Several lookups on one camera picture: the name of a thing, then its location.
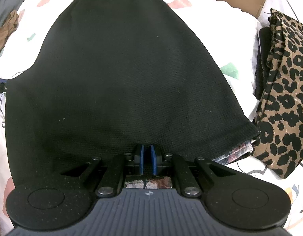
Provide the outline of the white printed bed sheet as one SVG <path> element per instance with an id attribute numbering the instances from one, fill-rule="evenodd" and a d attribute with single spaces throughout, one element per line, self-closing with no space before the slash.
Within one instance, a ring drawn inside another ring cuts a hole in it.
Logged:
<path id="1" fill-rule="evenodd" d="M 43 40 L 60 13 L 73 0 L 25 0 L 17 10 L 19 24 L 0 52 L 0 77 L 12 78 L 35 61 Z M 210 52 L 236 95 L 244 114 L 253 119 L 258 105 L 254 96 L 258 32 L 267 23 L 269 10 L 257 19 L 223 1 L 163 0 L 191 28 Z M 4 201 L 13 188 L 5 142 L 5 95 L 0 94 L 0 235 L 13 225 Z M 262 162 L 247 157 L 231 168 L 278 185 L 292 203 L 285 229 L 303 235 L 303 160 L 285 180 Z"/>

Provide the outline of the leopard print garment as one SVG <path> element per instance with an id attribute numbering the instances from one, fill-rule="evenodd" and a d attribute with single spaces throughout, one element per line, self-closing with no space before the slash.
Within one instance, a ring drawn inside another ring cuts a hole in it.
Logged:
<path id="1" fill-rule="evenodd" d="M 287 178 L 303 160 L 303 24 L 275 9 L 268 20 L 271 48 L 253 156 Z"/>

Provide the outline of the brown crumpled garment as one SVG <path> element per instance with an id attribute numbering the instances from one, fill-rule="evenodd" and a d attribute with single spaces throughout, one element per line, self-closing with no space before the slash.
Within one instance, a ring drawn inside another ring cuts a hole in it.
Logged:
<path id="1" fill-rule="evenodd" d="M 6 18 L 4 24 L 0 27 L 0 52 L 4 48 L 8 38 L 16 31 L 18 27 L 19 15 L 13 10 Z"/>

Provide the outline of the black knit shorts patterned sides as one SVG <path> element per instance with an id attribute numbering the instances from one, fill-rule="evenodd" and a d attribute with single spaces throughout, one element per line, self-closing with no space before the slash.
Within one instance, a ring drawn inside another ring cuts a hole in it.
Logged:
<path id="1" fill-rule="evenodd" d="M 162 0 L 74 0 L 7 81 L 15 186 L 142 145 L 215 159 L 258 132 L 198 37 Z"/>

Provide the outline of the black folded garment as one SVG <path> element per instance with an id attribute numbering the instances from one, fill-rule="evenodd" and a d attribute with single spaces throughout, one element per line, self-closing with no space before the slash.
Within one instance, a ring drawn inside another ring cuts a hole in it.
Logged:
<path id="1" fill-rule="evenodd" d="M 267 78 L 269 75 L 269 67 L 267 67 L 267 58 L 272 45 L 272 31 L 270 27 L 260 29 L 258 33 L 259 50 L 257 56 L 256 67 L 256 88 L 254 96 L 257 100 L 261 100 Z"/>

